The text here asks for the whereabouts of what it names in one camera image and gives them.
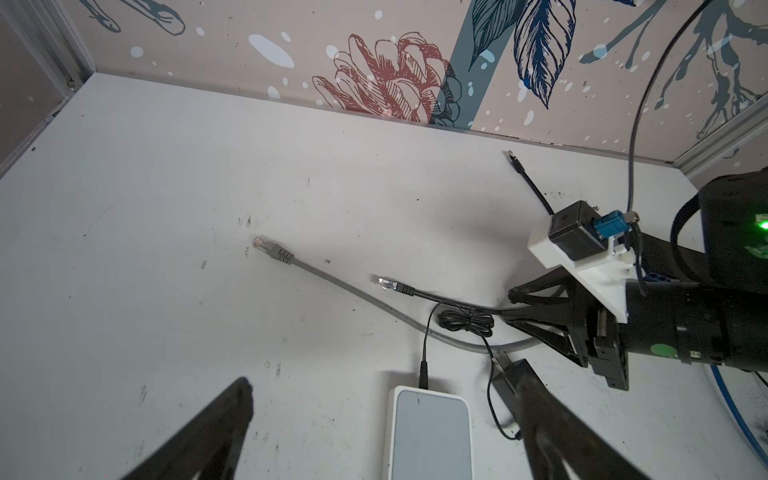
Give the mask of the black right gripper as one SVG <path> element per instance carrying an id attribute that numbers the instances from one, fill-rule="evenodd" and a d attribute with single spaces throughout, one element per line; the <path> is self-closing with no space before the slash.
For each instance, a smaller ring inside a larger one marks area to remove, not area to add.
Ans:
<path id="1" fill-rule="evenodd" d="M 628 390 L 627 355 L 619 339 L 618 323 L 585 287 L 564 268 L 511 288 L 512 304 L 571 306 L 571 325 L 565 327 L 532 319 L 503 316 L 505 324 L 539 340 L 572 363 L 603 377 L 610 388 Z"/>

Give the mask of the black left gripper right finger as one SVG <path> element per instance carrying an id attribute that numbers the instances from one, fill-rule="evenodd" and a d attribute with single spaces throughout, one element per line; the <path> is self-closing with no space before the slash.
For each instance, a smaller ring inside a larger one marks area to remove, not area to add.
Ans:
<path id="1" fill-rule="evenodd" d="M 522 433 L 535 479 L 645 479 L 561 403 L 529 365 L 511 365 L 510 411 Z"/>

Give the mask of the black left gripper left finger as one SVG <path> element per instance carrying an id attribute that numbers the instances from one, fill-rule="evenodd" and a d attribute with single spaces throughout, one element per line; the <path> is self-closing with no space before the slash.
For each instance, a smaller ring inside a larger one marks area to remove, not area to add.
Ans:
<path id="1" fill-rule="evenodd" d="M 232 479 L 253 418 L 253 388 L 236 379 L 127 479 Z"/>

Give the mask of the black power adapter with cord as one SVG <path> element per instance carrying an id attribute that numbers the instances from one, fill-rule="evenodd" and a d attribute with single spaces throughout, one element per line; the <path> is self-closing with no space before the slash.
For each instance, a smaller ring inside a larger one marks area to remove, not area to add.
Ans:
<path id="1" fill-rule="evenodd" d="M 522 439 L 522 433 L 520 431 L 510 434 L 499 422 L 491 397 L 491 387 L 495 372 L 500 366 L 496 354 L 493 352 L 493 348 L 488 343 L 488 338 L 493 335 L 493 328 L 495 326 L 495 320 L 492 313 L 480 312 L 473 307 L 461 307 L 458 304 L 453 304 L 448 301 L 437 301 L 430 311 L 425 326 L 422 342 L 422 356 L 419 365 L 418 387 L 423 390 L 429 389 L 427 341 L 431 333 L 431 320 L 433 317 L 437 319 L 438 326 L 444 330 L 450 332 L 466 331 L 482 340 L 483 347 L 480 352 L 486 352 L 490 359 L 490 371 L 486 386 L 486 400 L 491 416 L 497 430 L 505 439 L 510 441 L 520 441 Z"/>

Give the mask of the white small switch box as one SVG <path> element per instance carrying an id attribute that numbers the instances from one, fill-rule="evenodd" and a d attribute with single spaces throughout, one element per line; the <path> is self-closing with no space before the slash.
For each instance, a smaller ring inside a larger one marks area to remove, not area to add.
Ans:
<path id="1" fill-rule="evenodd" d="M 471 414 L 460 396 L 397 386 L 389 395 L 382 477 L 472 479 Z"/>

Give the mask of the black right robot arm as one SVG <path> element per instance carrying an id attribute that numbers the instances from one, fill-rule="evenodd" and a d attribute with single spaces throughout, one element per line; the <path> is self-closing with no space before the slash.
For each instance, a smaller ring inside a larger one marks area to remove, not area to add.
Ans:
<path id="1" fill-rule="evenodd" d="M 577 201 L 531 233 L 544 276 L 512 288 L 503 321 L 614 389 L 627 357 L 767 368 L 767 174 L 718 177 L 677 212 L 668 240 L 633 212 Z"/>

